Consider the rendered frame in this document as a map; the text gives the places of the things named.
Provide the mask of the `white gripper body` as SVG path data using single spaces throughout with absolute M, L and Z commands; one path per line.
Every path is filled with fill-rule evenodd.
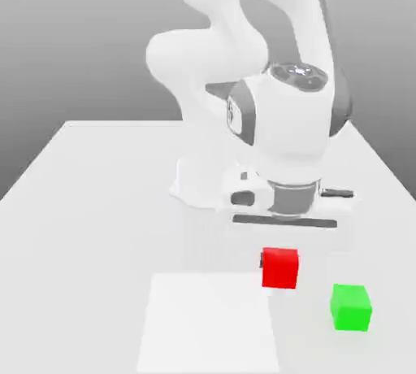
M 233 213 L 227 237 L 246 245 L 337 245 L 342 243 L 341 220 Z

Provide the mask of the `small red cube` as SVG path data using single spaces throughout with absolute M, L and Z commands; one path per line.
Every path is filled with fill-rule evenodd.
M 263 248 L 260 260 L 262 287 L 295 289 L 297 287 L 299 263 L 299 254 L 296 249 Z

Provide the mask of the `small green cube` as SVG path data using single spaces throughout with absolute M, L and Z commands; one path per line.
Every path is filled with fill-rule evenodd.
M 372 305 L 364 285 L 332 286 L 330 312 L 335 330 L 367 332 Z

